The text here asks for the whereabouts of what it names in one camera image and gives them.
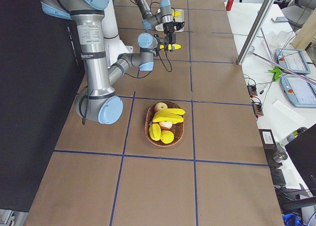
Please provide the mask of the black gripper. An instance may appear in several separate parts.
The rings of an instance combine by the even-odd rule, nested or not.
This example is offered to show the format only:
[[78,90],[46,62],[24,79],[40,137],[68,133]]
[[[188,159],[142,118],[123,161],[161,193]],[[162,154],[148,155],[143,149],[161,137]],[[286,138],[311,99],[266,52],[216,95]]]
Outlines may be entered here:
[[166,35],[170,35],[170,44],[176,43],[176,34],[175,31],[180,31],[184,28],[185,22],[167,22],[163,23],[163,31]]
[[170,44],[171,34],[166,34],[164,38],[160,37],[158,34],[154,34],[154,38],[157,41],[157,46],[155,47],[156,53],[159,53],[161,50],[173,51],[173,44]]

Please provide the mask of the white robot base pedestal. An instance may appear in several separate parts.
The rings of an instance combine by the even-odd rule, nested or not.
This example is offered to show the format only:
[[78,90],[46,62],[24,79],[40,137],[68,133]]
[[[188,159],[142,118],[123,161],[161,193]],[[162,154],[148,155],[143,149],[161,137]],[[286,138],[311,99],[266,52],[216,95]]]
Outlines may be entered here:
[[120,54],[133,53],[133,46],[126,46],[119,37],[112,0],[109,1],[108,6],[104,9],[104,13],[105,17],[102,20],[102,33],[109,68],[117,61]]

